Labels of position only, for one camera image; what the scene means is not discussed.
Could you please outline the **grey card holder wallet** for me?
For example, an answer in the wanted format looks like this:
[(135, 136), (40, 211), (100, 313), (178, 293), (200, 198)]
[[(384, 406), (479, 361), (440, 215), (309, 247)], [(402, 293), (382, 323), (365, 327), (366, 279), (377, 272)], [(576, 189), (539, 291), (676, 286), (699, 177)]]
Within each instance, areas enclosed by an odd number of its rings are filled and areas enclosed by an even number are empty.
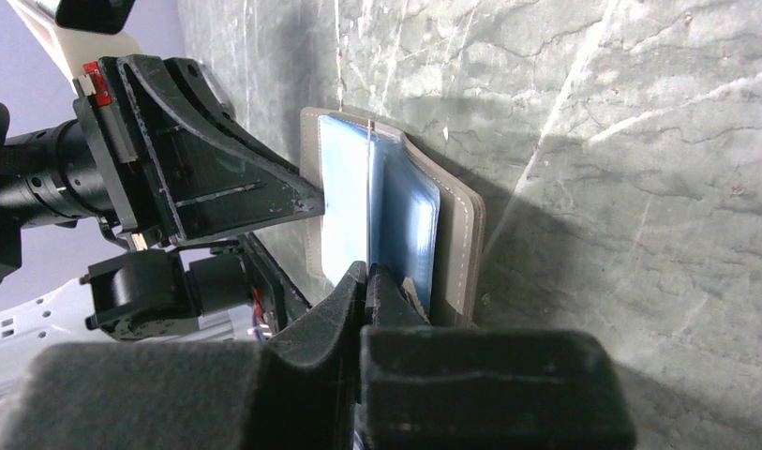
[[(311, 275), (337, 283), (366, 263), (366, 120), (306, 107), (300, 172), (325, 198), (306, 221)], [(374, 121), (372, 264), (386, 266), (441, 326), (470, 326), (486, 225), (482, 197), (428, 157), (402, 130)]]

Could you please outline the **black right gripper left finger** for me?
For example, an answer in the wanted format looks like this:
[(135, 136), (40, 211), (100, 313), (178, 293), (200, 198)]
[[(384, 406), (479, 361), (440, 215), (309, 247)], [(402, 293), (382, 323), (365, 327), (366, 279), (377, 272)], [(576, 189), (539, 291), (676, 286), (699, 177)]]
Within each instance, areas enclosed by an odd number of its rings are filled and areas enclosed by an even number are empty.
[(264, 342), (64, 343), (0, 409), (0, 449), (350, 449), (367, 267)]

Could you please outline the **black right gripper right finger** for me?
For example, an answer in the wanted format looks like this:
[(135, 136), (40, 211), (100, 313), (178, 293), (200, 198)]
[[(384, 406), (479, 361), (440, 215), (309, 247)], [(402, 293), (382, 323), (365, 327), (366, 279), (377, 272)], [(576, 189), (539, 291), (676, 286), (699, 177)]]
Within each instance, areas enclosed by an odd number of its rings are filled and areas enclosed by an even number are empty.
[(576, 330), (428, 324), (368, 272), (358, 433), (368, 449), (632, 449), (613, 362)]

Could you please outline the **white VIP credit card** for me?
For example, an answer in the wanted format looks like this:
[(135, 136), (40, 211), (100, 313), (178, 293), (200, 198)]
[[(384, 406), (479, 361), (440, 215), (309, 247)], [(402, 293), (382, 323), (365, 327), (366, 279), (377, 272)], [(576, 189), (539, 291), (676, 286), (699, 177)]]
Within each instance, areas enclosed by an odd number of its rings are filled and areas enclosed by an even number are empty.
[(370, 267), (372, 264), (372, 240), (373, 240), (373, 173), (374, 173), (374, 153), (375, 143), (373, 141), (374, 121), (366, 120), (366, 264)]

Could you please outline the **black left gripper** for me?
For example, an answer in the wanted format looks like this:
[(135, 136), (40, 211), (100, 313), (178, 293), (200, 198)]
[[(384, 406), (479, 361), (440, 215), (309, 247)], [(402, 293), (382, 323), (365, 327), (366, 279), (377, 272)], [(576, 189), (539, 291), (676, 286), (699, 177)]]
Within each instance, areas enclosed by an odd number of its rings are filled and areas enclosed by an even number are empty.
[(194, 60), (83, 70), (76, 116), (57, 127), (10, 138), (0, 103), (0, 284), (21, 267), (23, 230), (94, 218), (124, 254), (82, 276), (87, 330), (135, 342), (243, 305), (275, 332), (302, 316), (308, 301), (256, 231), (321, 216), (322, 190), (236, 123)]

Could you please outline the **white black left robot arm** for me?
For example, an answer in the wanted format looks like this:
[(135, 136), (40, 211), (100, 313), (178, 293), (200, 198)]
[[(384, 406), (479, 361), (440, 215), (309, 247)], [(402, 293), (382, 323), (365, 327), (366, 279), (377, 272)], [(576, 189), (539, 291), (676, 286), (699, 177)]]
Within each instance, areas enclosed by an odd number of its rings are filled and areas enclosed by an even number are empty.
[(308, 307), (256, 231), (321, 215), (322, 191), (195, 61), (105, 56), (73, 85), (73, 120), (21, 136), (0, 103), (0, 285), (30, 228), (92, 218), (122, 252), (0, 312), (0, 406), (53, 345), (260, 340)]

